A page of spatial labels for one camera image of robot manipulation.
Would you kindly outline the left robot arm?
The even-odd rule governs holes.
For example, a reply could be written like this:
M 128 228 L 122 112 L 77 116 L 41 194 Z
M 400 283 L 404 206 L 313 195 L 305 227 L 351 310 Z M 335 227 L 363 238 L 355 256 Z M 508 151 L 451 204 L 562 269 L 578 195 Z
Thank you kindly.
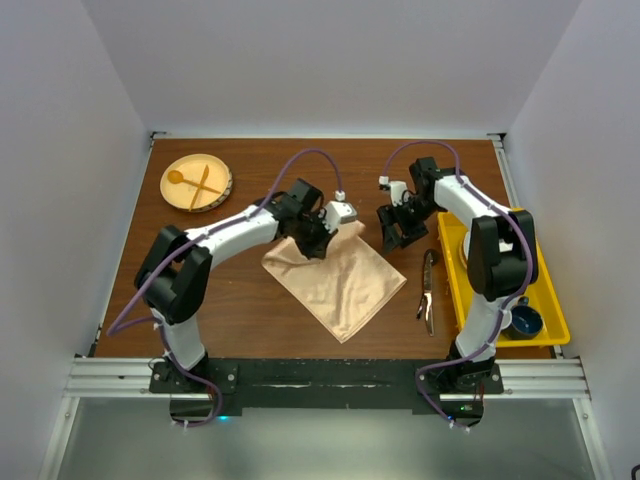
M 287 191 L 262 199 L 222 221 L 182 231 L 173 225 L 157 235 L 136 276 L 135 286 L 150 308 L 173 368 L 173 382 L 185 392 L 209 383 L 209 359 L 196 314 L 210 272 L 230 258 L 280 238 L 293 239 L 308 259 L 326 256 L 334 233 L 316 206 L 324 194 L 298 179 Z

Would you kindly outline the beige cloth napkin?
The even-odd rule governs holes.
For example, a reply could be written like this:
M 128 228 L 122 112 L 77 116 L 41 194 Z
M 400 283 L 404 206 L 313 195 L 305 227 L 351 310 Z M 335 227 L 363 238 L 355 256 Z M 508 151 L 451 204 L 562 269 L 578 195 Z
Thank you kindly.
M 285 239 L 261 261 L 341 344 L 364 328 L 407 282 L 361 238 L 365 230 L 360 221 L 341 226 L 323 260 L 304 257 L 292 239 Z

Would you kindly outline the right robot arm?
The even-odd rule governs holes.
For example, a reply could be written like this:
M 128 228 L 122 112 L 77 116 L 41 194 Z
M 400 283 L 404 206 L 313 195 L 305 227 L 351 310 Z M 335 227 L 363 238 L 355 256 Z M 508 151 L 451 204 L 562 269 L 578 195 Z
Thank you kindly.
M 538 276 L 534 220 L 480 192 L 455 168 L 440 168 L 434 158 L 409 167 L 412 188 L 379 178 L 390 202 L 377 210 L 383 249 L 405 248 L 424 237 L 427 219 L 448 212 L 467 229 L 466 273 L 473 295 L 462 330 L 447 358 L 428 367 L 425 379 L 442 392 L 469 392 L 491 373 L 496 342 L 511 321 L 511 307 Z

